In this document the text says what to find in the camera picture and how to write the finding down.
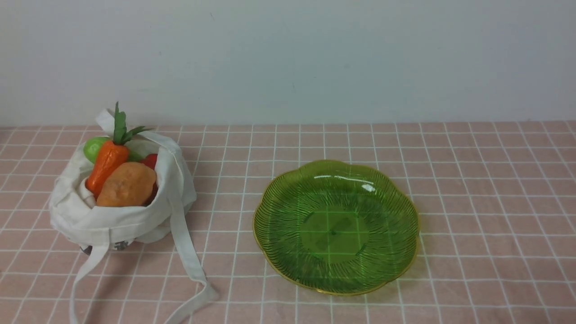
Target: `orange carrot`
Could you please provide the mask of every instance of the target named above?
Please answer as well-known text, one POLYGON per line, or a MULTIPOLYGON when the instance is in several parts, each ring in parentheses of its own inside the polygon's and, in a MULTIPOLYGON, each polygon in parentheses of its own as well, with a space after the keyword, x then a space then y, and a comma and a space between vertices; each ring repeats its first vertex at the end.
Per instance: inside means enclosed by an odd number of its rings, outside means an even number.
POLYGON ((86 180, 86 188, 98 198, 102 192, 104 182, 114 172, 117 167, 128 161, 130 150, 124 146, 132 140, 133 136, 149 129, 144 126, 136 127, 130 131, 126 128, 126 113, 120 112, 118 102, 114 112, 114 135, 111 140, 104 142, 98 152, 94 169, 90 177, 86 180))

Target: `canvas tote bag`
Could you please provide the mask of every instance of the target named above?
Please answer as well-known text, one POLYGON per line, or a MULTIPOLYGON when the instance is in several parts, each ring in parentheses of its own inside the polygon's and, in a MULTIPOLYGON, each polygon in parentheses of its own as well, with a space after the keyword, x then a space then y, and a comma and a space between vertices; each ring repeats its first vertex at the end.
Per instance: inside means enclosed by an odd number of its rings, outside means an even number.
MULTIPOLYGON (((108 110, 102 111, 96 121, 108 136, 112 136, 114 118, 108 110)), ((186 273, 190 280, 201 283, 203 289, 174 311, 166 324, 179 324, 217 297, 206 280, 184 218, 196 200, 196 191, 180 147, 171 138, 150 131, 140 133, 127 146, 137 152, 158 153, 155 169, 158 193, 149 206, 96 206, 94 196, 85 187, 93 164, 84 156, 82 147, 74 152, 56 179, 50 195, 52 227, 83 249, 92 247, 88 260, 80 267, 72 286, 70 324, 78 324, 74 303, 78 282, 103 260, 109 249, 121 250, 134 240, 155 242, 170 231, 186 273)))

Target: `plastic vegetable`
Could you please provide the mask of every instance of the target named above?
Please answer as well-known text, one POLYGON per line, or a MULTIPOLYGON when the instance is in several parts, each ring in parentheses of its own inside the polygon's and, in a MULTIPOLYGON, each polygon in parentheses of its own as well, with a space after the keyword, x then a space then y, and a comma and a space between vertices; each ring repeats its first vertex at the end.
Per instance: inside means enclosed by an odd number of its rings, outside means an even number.
POLYGON ((130 131, 126 128, 126 113, 118 109, 114 112, 114 135, 111 140, 105 141, 98 152, 94 170, 86 180, 86 188, 90 190, 96 199, 102 191, 104 182, 114 172, 117 167, 121 166, 128 160, 130 150, 124 144, 140 132, 148 130, 144 126, 136 127, 130 131))
POLYGON ((156 161, 158 161, 158 154, 148 154, 144 159, 139 160, 140 163, 154 170, 156 168, 156 161))
MULTIPOLYGON (((84 144, 84 156, 86 156, 90 162, 96 163, 98 152, 100 152, 102 145, 109 140, 111 140, 111 138, 106 136, 92 137, 86 142, 86 144, 84 144)), ((142 159, 143 157, 134 151, 130 151, 130 154, 128 155, 128 162, 137 162, 142 159)))
POLYGON ((106 179, 96 199, 100 207, 142 206, 152 194, 156 172, 138 162, 126 162, 106 179))

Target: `fruit plate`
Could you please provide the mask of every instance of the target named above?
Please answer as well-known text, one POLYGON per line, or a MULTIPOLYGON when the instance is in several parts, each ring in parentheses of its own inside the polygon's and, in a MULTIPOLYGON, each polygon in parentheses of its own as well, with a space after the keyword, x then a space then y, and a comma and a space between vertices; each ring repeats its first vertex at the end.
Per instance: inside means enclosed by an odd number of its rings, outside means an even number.
POLYGON ((420 231, 414 205, 387 176, 332 160, 275 178, 252 225, 274 270, 331 295, 368 293, 401 276, 420 231))

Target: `bag strap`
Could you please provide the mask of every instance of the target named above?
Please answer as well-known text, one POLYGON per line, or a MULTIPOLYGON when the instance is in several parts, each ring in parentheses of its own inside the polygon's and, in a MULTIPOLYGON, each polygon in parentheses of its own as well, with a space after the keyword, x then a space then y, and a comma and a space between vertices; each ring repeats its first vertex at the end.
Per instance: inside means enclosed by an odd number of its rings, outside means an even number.
POLYGON ((84 278, 88 273, 94 270, 94 268, 98 265, 98 263, 100 263, 102 259, 104 259, 106 252, 110 248, 109 231, 103 230, 102 234, 108 237, 106 241, 103 241, 107 243, 103 243, 101 245, 96 245, 92 247, 92 252, 88 257, 88 260, 86 260, 86 262, 84 262, 84 264, 80 267, 80 270, 78 270, 78 274, 74 279, 74 284, 72 285, 72 293, 70 295, 70 309, 69 309, 70 324, 78 324, 78 318, 76 317, 76 307, 75 307, 76 285, 78 284, 78 282, 80 282, 80 280, 82 280, 82 278, 84 278))
POLYGON ((204 275, 204 270, 202 269, 202 265, 192 244, 188 227, 186 226, 184 206, 182 205, 181 197, 176 188, 169 188, 168 200, 170 200, 170 204, 172 205, 170 227, 172 229, 176 250, 180 255, 180 259, 190 280, 199 282, 204 286, 199 293, 178 307, 165 322, 165 324, 180 324, 186 317, 191 316, 195 310, 203 307, 211 300, 215 300, 218 294, 212 289, 204 275))

